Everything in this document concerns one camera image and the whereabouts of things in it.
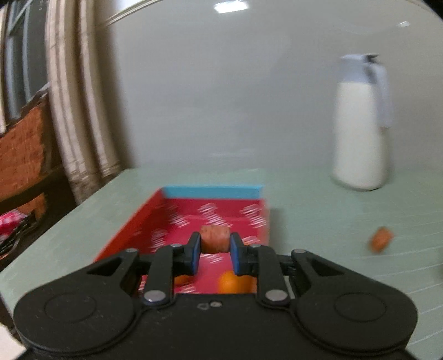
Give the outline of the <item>brown lychee fruit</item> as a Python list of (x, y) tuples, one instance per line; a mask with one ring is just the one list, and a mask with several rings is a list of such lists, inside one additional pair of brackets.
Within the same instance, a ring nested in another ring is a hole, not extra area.
[(227, 253), (230, 250), (231, 231), (229, 227), (203, 225), (200, 228), (202, 253)]

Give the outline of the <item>brown fruit on table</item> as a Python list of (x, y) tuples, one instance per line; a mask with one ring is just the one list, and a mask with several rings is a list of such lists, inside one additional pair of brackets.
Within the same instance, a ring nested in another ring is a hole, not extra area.
[(395, 235), (387, 227), (378, 228), (369, 240), (369, 247), (374, 253), (381, 253), (394, 239)]

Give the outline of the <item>orange tangerine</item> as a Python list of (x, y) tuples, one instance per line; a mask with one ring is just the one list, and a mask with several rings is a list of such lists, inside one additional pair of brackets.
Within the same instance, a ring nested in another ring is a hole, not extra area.
[(180, 275), (175, 277), (173, 282), (175, 287), (183, 287), (191, 284), (193, 282), (193, 277), (190, 275)]
[(225, 271), (217, 280), (217, 292), (220, 294), (255, 293), (256, 279), (249, 275), (237, 276), (233, 271)]

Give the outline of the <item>red white cloth bag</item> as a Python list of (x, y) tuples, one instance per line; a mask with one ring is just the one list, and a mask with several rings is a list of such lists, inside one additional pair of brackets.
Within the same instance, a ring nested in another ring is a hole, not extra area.
[(0, 216), (0, 235), (8, 237), (19, 225), (26, 215), (18, 210), (9, 211)]

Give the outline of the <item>red cardboard box tray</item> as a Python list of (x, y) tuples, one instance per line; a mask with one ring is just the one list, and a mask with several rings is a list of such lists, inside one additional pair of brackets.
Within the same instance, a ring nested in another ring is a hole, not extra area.
[(253, 186), (171, 185), (158, 189), (102, 248), (102, 260), (126, 248), (155, 253), (183, 245), (194, 232), (202, 235), (197, 274), (174, 281), (177, 293), (253, 293), (256, 280), (233, 273), (228, 237), (238, 233), (245, 245), (267, 245), (269, 211), (262, 188)]

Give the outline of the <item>wooden bench orange cushion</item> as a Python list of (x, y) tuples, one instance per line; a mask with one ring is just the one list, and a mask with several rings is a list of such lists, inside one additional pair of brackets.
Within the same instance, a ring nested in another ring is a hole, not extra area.
[(21, 118), (1, 136), (1, 215), (12, 210), (26, 215), (8, 237), (1, 237), (1, 268), (75, 206), (53, 128), (49, 95), (39, 91), (25, 105)]

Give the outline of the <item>beige curtain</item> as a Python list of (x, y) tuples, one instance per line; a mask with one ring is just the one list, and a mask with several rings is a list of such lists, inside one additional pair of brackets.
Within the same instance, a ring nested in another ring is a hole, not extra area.
[(92, 1), (49, 1), (45, 28), (53, 126), (65, 174), (82, 203), (121, 171), (99, 71)]

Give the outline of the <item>white thermos jug grey lid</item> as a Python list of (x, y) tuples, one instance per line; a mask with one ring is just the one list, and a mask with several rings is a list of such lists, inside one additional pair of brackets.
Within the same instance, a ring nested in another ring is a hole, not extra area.
[(356, 191), (379, 189), (390, 174), (393, 104), (387, 70), (377, 57), (348, 54), (341, 58), (332, 177)]

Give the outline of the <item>window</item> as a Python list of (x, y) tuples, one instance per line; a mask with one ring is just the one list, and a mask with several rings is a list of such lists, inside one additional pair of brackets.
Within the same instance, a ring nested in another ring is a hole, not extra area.
[(47, 87), (47, 1), (1, 2), (1, 130), (16, 122), (25, 105)]

